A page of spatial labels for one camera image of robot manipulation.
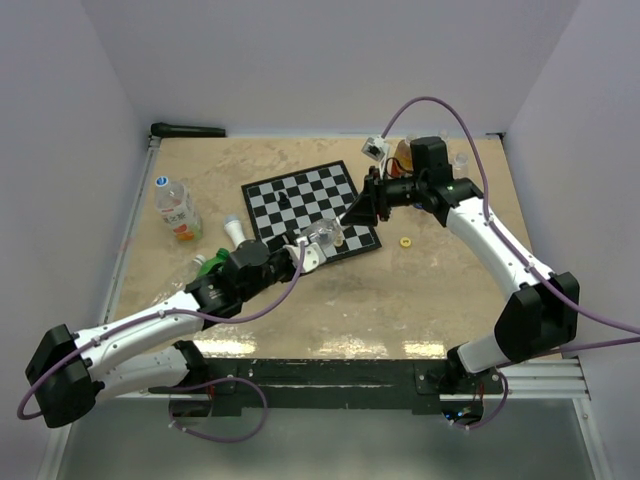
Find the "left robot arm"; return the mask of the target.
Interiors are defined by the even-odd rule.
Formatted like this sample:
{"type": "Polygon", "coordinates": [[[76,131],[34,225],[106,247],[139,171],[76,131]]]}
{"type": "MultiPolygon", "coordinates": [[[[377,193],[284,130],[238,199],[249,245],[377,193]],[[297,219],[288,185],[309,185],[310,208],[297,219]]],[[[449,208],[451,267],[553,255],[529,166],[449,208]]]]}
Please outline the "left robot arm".
{"type": "Polygon", "coordinates": [[[245,241],[184,290],[136,315],[77,332],[65,324],[50,328],[27,364],[29,389],[18,418],[43,418],[55,429],[80,419],[100,401],[135,390],[200,390],[207,368],[199,350],[183,337],[267,315],[320,262],[304,240],[277,250],[245,241]]]}

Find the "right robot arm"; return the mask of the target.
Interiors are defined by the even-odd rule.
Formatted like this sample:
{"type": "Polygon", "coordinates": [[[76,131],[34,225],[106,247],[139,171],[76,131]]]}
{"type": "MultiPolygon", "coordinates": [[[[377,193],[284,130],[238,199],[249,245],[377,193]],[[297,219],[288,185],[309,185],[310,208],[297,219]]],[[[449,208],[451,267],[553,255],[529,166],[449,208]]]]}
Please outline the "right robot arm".
{"type": "Polygon", "coordinates": [[[520,363],[572,341],[577,314],[563,302],[576,302],[579,283],[569,272],[557,275],[539,262],[486,206],[485,195],[468,178],[455,178],[446,144],[421,137],[410,144],[412,172],[387,178],[371,167],[363,189],[339,218],[342,226],[374,227],[389,219],[395,207],[420,205],[462,240],[494,278],[506,305],[491,333],[451,349],[443,384],[469,392],[481,373],[520,363]]]}

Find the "clear crushed plastic bottle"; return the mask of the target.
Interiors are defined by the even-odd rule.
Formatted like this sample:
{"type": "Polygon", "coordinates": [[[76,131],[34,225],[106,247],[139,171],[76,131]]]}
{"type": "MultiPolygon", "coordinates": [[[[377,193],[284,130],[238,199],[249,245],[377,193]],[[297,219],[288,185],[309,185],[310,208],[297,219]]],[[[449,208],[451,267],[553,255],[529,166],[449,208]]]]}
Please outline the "clear crushed plastic bottle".
{"type": "Polygon", "coordinates": [[[343,228],[336,218],[321,218],[306,227],[301,236],[308,240],[309,244],[317,243],[323,251],[337,248],[334,243],[338,240],[345,240],[343,228]]]}

